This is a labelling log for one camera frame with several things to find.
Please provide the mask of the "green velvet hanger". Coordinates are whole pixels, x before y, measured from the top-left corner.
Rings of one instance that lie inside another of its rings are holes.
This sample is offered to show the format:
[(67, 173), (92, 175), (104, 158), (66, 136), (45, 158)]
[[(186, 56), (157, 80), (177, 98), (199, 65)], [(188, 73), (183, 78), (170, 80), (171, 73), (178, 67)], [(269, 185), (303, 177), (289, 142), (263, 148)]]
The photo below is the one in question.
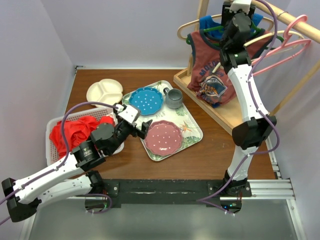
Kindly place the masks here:
[[(246, 43), (246, 45), (244, 45), (245, 47), (249, 46), (250, 44), (256, 43), (260, 40), (264, 40), (264, 39), (272, 40), (274, 37), (274, 35), (271, 32), (267, 32), (265, 29), (258, 28), (257, 26), (255, 26), (255, 24), (253, 22), (251, 23), (251, 27), (252, 27), (252, 29), (251, 29), (250, 37), (245, 41), (245, 43)], [(204, 33), (212, 31), (212, 30), (214, 30), (214, 28), (202, 29), (202, 31)], [(219, 44), (220, 39), (221, 38), (214, 37), (214, 40), (217, 41), (217, 42), (213, 43), (214, 49), (217, 49), (217, 50), (220, 49), (220, 44)]]

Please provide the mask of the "red tank top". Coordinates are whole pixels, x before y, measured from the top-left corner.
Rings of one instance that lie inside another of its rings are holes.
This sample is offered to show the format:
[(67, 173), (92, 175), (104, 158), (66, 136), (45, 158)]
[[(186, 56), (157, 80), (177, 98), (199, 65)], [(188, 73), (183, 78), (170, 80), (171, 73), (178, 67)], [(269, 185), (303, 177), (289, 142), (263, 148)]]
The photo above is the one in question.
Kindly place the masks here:
[[(82, 142), (86, 141), (90, 133), (94, 131), (100, 124), (112, 124), (115, 126), (114, 119), (107, 115), (97, 120), (94, 116), (86, 115), (80, 117), (78, 120), (66, 120), (64, 123), (64, 133), (69, 146), (69, 149), (79, 146)], [(67, 149), (61, 134), (61, 121), (53, 127), (49, 139), (56, 147), (58, 152), (58, 159), (66, 155)]]

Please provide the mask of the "cream wooden hanger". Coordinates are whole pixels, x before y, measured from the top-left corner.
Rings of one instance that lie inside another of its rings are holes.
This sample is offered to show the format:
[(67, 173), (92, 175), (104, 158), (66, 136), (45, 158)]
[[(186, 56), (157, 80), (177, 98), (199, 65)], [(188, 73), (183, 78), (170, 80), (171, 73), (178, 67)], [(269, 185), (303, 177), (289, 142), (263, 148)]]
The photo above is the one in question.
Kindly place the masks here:
[[(282, 37), (280, 37), (279, 39), (282, 41), (281, 42), (281, 45), (279, 45), (278, 47), (276, 48), (271, 48), (270, 51), (268, 53), (266, 53), (265, 57), (270, 57), (270, 56), (273, 56), (273, 55), (277, 55), (277, 54), (280, 54), (280, 53), (283, 53), (283, 52), (286, 52), (288, 50), (291, 50), (291, 49), (294, 49), (296, 48), (297, 46), (300, 46), (300, 45), (303, 45), (303, 47), (297, 51), (295, 54), (287, 57), (287, 58), (284, 58), (268, 67), (265, 67), (259, 71), (256, 71), (255, 73), (253, 73), (253, 76), (257, 76), (261, 73), (264, 73), (272, 68), (275, 68), (277, 67), (278, 65), (281, 65), (287, 61), (290, 61), (292, 60), (293, 58), (297, 57), (299, 54), (301, 54), (304, 50), (306, 50), (309, 45), (311, 44), (311, 39), (306, 39), (301, 33), (299, 32), (296, 32), (296, 31), (292, 31), (291, 28), (294, 27), (295, 24), (299, 23), (299, 22), (306, 22), (308, 20), (308, 17), (306, 15), (301, 15), (299, 17), (297, 17), (293, 22), (291, 22), (287, 28), (285, 30), (278, 30), (276, 32), (276, 38), (279, 37), (278, 34), (282, 34)], [(254, 37), (252, 40), (249, 40), (247, 41), (245, 44), (244, 44), (244, 47), (248, 47), (252, 44), (255, 44), (256, 42), (261, 42), (262, 40), (264, 39), (269, 39), (269, 40), (272, 40), (271, 37), (273, 37), (275, 32), (269, 32), (267, 34), (264, 34), (262, 36), (259, 36), (259, 37)], [(296, 35), (298, 36), (298, 39), (297, 40), (294, 40), (294, 41), (290, 41), (290, 38), (293, 36), (293, 35)], [(262, 59), (262, 56), (259, 56), (259, 57), (253, 57), (252, 58), (252, 64), (254, 67), (257, 66), (258, 62)], [(223, 69), (223, 67), (221, 66), (221, 63), (219, 62), (215, 67), (214, 69), (212, 70), (212, 73), (215, 73), (218, 69)]]

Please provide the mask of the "maroon motorcycle tank top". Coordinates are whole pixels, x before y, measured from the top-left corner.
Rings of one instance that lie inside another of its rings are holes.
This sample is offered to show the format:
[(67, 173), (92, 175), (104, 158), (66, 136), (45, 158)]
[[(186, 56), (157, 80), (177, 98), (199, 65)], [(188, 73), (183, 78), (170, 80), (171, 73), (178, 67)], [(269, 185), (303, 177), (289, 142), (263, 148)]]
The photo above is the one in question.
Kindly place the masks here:
[(203, 30), (188, 35), (192, 49), (193, 67), (187, 88), (213, 108), (225, 105), (236, 97), (236, 91), (228, 75), (221, 68), (219, 39)]

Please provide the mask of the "pink plastic hanger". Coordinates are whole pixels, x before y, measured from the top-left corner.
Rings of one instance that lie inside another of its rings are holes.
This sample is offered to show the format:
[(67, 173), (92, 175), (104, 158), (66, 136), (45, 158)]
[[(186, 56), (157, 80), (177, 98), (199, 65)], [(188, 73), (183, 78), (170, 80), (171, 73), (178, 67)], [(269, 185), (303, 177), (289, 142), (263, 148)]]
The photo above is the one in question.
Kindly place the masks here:
[[(253, 62), (252, 62), (252, 65), (253, 65), (253, 76), (257, 76), (259, 74), (262, 74), (268, 70), (271, 70), (295, 57), (297, 57), (299, 54), (301, 54), (304, 50), (306, 50), (312, 40), (311, 39), (307, 39), (307, 38), (303, 38), (301, 37), (302, 35), (300, 33), (297, 33), (297, 32), (294, 32), (292, 31), (291, 29), (293, 27), (296, 26), (296, 24), (298, 23), (306, 23), (308, 20), (308, 16), (305, 15), (305, 14), (302, 14), (298, 17), (296, 17), (287, 27), (284, 31), (282, 31), (282, 37), (283, 37), (283, 42), (281, 43), (280, 46), (276, 47), (275, 49), (267, 49), (267, 52), (266, 53), (263, 53), (259, 58), (256, 58)], [(294, 40), (294, 41), (290, 41), (291, 37), (294, 35), (294, 34), (297, 34), (299, 35), (301, 38), (297, 39), (297, 40)], [(268, 67), (265, 67), (261, 70), (258, 70), (258, 71), (255, 71), (256, 67), (258, 66), (258, 64), (264, 59), (264, 58), (267, 58), (267, 57), (271, 57), (273, 55), (276, 55), (276, 54), (279, 54), (279, 53), (282, 53), (282, 52), (285, 52), (287, 49), (293, 49), (293, 48), (296, 48), (298, 46), (302, 46), (302, 48), (297, 51), (296, 53), (294, 53), (293, 55), (283, 59), (283, 60), (280, 60)]]

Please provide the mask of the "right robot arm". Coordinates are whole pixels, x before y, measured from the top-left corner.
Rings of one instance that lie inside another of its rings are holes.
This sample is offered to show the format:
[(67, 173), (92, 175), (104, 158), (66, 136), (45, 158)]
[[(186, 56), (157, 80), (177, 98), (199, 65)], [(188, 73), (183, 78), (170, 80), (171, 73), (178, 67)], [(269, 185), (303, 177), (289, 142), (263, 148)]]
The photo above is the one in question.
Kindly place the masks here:
[(220, 63), (235, 89), (242, 115), (242, 123), (232, 129), (235, 150), (217, 191), (230, 197), (245, 189), (251, 160), (277, 123), (261, 101), (253, 78), (252, 61), (245, 47), (251, 35), (254, 12), (255, 6), (250, 0), (226, 1), (222, 6), (224, 32), (219, 42)]

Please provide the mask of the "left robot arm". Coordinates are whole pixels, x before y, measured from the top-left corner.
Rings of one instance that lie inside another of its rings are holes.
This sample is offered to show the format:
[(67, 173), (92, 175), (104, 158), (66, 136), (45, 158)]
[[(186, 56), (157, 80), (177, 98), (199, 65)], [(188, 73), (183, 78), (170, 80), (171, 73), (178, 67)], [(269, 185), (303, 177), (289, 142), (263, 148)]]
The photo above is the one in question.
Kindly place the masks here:
[(2, 181), (9, 213), (13, 223), (33, 216), (38, 209), (61, 199), (77, 195), (102, 196), (104, 190), (100, 174), (93, 169), (105, 162), (128, 136), (145, 139), (152, 121), (135, 122), (125, 119), (116, 126), (102, 123), (82, 142), (54, 164), (22, 179)]

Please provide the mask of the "beige plastic hanger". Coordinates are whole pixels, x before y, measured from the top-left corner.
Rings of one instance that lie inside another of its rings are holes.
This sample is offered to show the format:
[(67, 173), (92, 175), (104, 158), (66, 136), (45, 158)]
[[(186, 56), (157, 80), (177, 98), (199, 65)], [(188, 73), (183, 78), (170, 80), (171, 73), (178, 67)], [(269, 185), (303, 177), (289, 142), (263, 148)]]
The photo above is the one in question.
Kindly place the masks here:
[[(187, 37), (182, 36), (182, 30), (184, 30), (185, 28), (188, 28), (190, 26), (195, 25), (195, 30), (198, 30), (199, 29), (199, 21), (200, 21), (199, 19), (196, 19), (196, 20), (193, 20), (193, 21), (190, 21), (188, 23), (185, 23), (185, 24), (181, 25), (177, 29), (177, 37), (178, 37), (178, 39), (180, 39), (180, 40), (186, 40), (187, 39)], [(270, 18), (265, 17), (265, 16), (262, 17), (262, 21), (265, 21), (265, 22), (269, 23), (269, 27), (267, 29), (268, 31), (270, 31), (275, 25), (273, 20), (271, 20)]]

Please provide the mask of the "pink dotted plate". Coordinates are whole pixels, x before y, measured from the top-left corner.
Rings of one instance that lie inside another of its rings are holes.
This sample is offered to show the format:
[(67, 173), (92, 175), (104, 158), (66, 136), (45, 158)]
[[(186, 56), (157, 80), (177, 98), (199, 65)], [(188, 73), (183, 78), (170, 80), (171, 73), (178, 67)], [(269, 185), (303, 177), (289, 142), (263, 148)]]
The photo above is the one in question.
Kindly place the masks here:
[(174, 154), (182, 145), (182, 133), (173, 122), (160, 120), (153, 122), (144, 139), (144, 145), (154, 155)]

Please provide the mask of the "blue dotted plate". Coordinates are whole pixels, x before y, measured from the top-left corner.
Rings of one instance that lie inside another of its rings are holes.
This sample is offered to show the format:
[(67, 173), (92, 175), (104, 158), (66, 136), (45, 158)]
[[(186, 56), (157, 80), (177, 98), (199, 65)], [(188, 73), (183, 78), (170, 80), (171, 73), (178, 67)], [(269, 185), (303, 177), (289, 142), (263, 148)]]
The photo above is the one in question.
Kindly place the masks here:
[(151, 116), (162, 108), (164, 98), (156, 88), (146, 86), (133, 91), (128, 101), (142, 116)]

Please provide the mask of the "floral serving tray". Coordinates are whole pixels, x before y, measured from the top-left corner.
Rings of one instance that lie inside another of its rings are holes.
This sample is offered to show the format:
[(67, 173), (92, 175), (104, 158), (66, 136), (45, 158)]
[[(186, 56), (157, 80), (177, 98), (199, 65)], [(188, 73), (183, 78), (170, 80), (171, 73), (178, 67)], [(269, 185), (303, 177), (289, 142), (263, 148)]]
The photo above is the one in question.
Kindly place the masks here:
[[(183, 137), (181, 147), (174, 154), (176, 154), (186, 148), (189, 148), (192, 145), (194, 145), (202, 140), (203, 132), (184, 104), (178, 109), (170, 109), (169, 107), (167, 107), (167, 105), (165, 103), (165, 94), (164, 94), (163, 90), (164, 90), (164, 88), (173, 89), (173, 87), (171, 86), (171, 84), (168, 81), (161, 80), (161, 81), (152, 83), (152, 84), (145, 86), (145, 87), (151, 87), (151, 88), (157, 89), (163, 96), (163, 105), (162, 105), (162, 108), (156, 114), (148, 115), (148, 116), (140, 115), (140, 117), (136, 121), (138, 123), (139, 127), (141, 126), (142, 122), (147, 122), (149, 120), (152, 120), (152, 123), (157, 122), (157, 121), (162, 121), (162, 120), (173, 122), (178, 128), (180, 128), (181, 135)], [(122, 97), (123, 104), (129, 105), (129, 98), (130, 98), (132, 92), (127, 93)], [(155, 162), (162, 161), (162, 160), (174, 155), (174, 154), (171, 154), (171, 155), (166, 155), (166, 156), (160, 156), (160, 155), (153, 154), (153, 153), (151, 153), (150, 150), (148, 150), (146, 148), (143, 139), (141, 140), (141, 143), (142, 143), (144, 149), (146, 150), (149, 158)]]

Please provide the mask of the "grey ceramic mug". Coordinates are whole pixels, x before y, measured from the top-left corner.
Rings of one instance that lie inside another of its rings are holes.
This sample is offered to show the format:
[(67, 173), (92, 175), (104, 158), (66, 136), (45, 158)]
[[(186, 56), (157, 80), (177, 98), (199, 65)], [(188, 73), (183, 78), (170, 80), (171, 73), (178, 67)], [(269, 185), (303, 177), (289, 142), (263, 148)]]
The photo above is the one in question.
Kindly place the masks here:
[(169, 89), (168, 87), (163, 89), (165, 95), (165, 104), (170, 109), (178, 109), (183, 105), (183, 94), (177, 88)]

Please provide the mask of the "cream divided plate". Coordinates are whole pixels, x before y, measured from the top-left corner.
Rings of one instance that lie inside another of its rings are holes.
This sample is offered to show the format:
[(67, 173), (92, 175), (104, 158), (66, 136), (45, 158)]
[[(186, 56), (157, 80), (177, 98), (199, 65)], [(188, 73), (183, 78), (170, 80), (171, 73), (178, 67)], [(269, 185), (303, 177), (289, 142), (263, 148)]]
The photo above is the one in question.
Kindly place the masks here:
[(123, 86), (115, 79), (105, 78), (93, 83), (86, 92), (88, 102), (108, 105), (119, 103), (123, 98)]

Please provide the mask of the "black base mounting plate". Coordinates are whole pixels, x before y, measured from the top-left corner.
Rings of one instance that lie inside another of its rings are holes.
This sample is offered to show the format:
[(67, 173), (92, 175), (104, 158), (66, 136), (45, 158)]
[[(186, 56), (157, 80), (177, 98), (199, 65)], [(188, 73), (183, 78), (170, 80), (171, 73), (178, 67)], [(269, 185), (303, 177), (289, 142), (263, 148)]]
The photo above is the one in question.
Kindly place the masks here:
[[(223, 180), (190, 180), (190, 179), (104, 179), (104, 190), (112, 199), (112, 207), (120, 208), (122, 204), (158, 204), (158, 205), (193, 205), (198, 199), (213, 195), (224, 184)], [(235, 198), (235, 203), (229, 204), (222, 200), (224, 209), (237, 209), (242, 206), (242, 198), (251, 197), (250, 183), (233, 184), (232, 182), (222, 192), (208, 199), (220, 204), (220, 197)], [(85, 199), (86, 210), (95, 212), (107, 208), (110, 201), (102, 199)]]

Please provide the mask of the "aluminium rail frame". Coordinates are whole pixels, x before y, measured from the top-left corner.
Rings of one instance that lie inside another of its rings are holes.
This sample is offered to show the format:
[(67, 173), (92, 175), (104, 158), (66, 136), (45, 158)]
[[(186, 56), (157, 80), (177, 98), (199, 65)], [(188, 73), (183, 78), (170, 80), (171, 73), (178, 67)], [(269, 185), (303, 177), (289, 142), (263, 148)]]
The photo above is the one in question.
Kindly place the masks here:
[[(234, 146), (226, 139), (203, 139), (154, 162), (140, 140), (130, 138), (124, 149), (108, 158), (99, 172), (114, 179), (221, 179)], [(271, 154), (257, 156), (250, 166), (252, 196), (232, 216), (204, 205), (125, 204), (106, 213), (84, 210), (84, 198), (70, 198), (41, 209), (25, 221), (22, 240), (304, 240), (296, 191), (279, 175)]]

